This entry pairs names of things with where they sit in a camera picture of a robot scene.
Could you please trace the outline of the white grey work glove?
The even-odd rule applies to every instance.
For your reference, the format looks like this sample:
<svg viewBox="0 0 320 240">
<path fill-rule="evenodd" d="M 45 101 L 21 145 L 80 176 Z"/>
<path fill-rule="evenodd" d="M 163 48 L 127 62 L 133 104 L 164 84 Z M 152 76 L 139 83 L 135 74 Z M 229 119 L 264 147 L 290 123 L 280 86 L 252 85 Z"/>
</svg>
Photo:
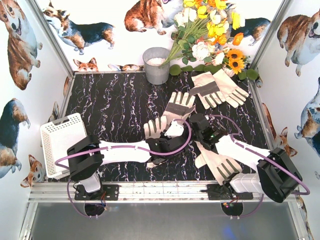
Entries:
<svg viewBox="0 0 320 240">
<path fill-rule="evenodd" d="M 156 140 L 159 138 L 164 139 L 164 136 L 161 136 L 161 133 L 167 127 L 167 118 L 165 116 L 157 117 L 155 120 L 149 120 L 147 123 L 143 125 L 145 140 L 149 144 L 149 148 L 154 152 L 161 152 L 159 146 L 156 146 Z M 160 155 L 152 155 L 151 159 L 148 160 L 146 167 L 148 169 L 154 168 L 158 165 L 161 165 L 167 161 L 169 161 L 172 156 L 160 156 Z"/>
</svg>

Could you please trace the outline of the grey palm work glove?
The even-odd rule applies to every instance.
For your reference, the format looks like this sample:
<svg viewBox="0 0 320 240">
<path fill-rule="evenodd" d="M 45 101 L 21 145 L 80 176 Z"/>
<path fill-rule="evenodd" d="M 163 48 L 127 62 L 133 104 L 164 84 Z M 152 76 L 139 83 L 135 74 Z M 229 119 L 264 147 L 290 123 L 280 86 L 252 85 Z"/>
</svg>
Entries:
<svg viewBox="0 0 320 240">
<path fill-rule="evenodd" d="M 168 104 L 163 112 L 168 125 L 175 119 L 186 120 L 188 116 L 195 110 L 195 96 L 188 92 L 173 92 Z"/>
<path fill-rule="evenodd" d="M 191 96 L 198 95 L 203 107 L 215 108 L 226 101 L 215 78 L 210 72 L 192 76 L 194 87 L 189 91 Z"/>
</svg>

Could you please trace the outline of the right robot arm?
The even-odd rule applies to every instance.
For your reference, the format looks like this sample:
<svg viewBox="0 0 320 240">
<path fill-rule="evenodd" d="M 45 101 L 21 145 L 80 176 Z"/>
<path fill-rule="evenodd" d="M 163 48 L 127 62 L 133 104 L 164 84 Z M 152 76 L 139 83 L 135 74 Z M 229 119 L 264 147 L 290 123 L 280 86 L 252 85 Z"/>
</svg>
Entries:
<svg viewBox="0 0 320 240">
<path fill-rule="evenodd" d="M 282 148 L 273 150 L 249 145 L 236 139 L 239 131 L 228 134 L 214 129 L 201 113 L 190 117 L 193 138 L 200 151 L 197 168 L 208 166 L 219 185 L 229 185 L 237 193 L 265 194 L 282 203 L 296 191 L 303 179 Z"/>
</svg>

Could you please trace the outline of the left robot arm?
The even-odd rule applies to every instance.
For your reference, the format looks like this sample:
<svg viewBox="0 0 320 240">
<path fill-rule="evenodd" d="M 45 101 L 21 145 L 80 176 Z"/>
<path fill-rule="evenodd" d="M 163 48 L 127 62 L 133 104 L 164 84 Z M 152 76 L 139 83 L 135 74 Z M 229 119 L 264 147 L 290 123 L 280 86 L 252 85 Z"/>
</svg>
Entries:
<svg viewBox="0 0 320 240">
<path fill-rule="evenodd" d="M 89 135 L 67 150 L 70 179 L 82 183 L 87 193 L 97 192 L 101 189 L 101 181 L 96 174 L 100 166 L 120 162 L 157 166 L 182 152 L 190 140 L 190 133 L 129 143 L 100 141 Z"/>
</svg>

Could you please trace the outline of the white perforated storage basket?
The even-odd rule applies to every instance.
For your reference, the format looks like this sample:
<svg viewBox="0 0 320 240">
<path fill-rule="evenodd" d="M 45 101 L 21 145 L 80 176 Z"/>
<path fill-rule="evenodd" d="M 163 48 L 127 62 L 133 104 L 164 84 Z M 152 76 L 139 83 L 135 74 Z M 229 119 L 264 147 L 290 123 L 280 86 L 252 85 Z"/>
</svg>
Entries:
<svg viewBox="0 0 320 240">
<path fill-rule="evenodd" d="M 62 117 L 40 127 L 46 175 L 59 180 L 70 172 L 55 162 L 67 156 L 67 150 L 87 136 L 85 124 L 79 113 Z"/>
</svg>

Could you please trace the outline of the front right work glove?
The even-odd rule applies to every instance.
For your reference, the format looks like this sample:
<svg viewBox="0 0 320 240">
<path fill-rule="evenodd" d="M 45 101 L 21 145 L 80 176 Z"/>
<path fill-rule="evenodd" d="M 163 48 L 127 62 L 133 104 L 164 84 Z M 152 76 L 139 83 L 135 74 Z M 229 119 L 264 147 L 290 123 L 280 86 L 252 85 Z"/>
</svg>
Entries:
<svg viewBox="0 0 320 240">
<path fill-rule="evenodd" d="M 232 174 L 242 172 L 241 166 L 232 157 L 207 150 L 198 141 L 195 143 L 200 151 L 200 155 L 194 160 L 195 166 L 199 169 L 207 165 L 220 186 Z"/>
</svg>

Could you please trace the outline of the back right white work glove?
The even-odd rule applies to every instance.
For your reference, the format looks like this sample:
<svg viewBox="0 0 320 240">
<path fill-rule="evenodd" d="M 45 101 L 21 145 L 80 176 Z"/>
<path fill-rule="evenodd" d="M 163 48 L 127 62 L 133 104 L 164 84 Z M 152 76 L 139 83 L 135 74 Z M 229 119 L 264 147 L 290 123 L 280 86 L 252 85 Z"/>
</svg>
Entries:
<svg viewBox="0 0 320 240">
<path fill-rule="evenodd" d="M 223 94 L 225 101 L 233 108 L 242 106 L 249 97 L 249 94 L 237 86 L 222 69 L 213 74 L 213 78 Z"/>
</svg>

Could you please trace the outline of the grey metal bucket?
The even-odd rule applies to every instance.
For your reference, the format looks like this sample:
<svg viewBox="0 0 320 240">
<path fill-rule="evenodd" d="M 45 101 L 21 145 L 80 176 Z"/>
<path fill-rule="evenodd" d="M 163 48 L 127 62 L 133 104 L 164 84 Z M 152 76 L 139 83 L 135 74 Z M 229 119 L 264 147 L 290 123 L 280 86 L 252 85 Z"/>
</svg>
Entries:
<svg viewBox="0 0 320 240">
<path fill-rule="evenodd" d="M 163 47 L 151 47 L 147 49 L 142 59 L 146 78 L 153 85 L 162 85 L 169 79 L 170 63 L 166 62 L 170 51 Z"/>
</svg>

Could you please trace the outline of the artificial flower bouquet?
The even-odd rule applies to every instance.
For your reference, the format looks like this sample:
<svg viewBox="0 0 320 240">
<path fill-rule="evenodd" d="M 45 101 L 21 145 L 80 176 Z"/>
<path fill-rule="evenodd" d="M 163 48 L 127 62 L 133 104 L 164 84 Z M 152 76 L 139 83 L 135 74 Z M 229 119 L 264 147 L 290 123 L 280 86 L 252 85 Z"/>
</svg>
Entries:
<svg viewBox="0 0 320 240">
<path fill-rule="evenodd" d="M 237 47 L 250 33 L 257 33 L 258 22 L 246 19 L 227 0 L 185 0 L 173 19 L 173 44 L 161 66 L 180 59 L 184 65 L 203 62 L 201 69 L 222 67 L 239 80 L 256 80 L 258 72 L 249 68 L 249 57 Z"/>
</svg>

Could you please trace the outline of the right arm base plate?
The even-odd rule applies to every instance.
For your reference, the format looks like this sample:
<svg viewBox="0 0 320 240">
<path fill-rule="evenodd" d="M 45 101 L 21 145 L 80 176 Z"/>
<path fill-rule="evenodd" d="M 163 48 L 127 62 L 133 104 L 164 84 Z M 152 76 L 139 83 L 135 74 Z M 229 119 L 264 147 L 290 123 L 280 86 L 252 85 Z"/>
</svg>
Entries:
<svg viewBox="0 0 320 240">
<path fill-rule="evenodd" d="M 218 184 L 208 184 L 205 192 L 209 200 L 252 200 L 253 194 L 249 192 L 237 193 L 231 187 L 222 186 Z"/>
</svg>

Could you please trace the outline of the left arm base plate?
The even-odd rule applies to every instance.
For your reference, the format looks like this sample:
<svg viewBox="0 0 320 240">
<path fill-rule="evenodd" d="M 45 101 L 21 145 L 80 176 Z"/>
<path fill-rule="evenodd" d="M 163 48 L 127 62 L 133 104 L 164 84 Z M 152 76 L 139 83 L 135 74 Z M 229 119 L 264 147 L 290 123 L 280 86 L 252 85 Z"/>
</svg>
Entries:
<svg viewBox="0 0 320 240">
<path fill-rule="evenodd" d="M 119 197 L 119 188 L 117 184 L 103 184 L 101 189 L 88 193 L 82 184 L 76 186 L 74 199 L 76 201 L 117 201 Z"/>
</svg>

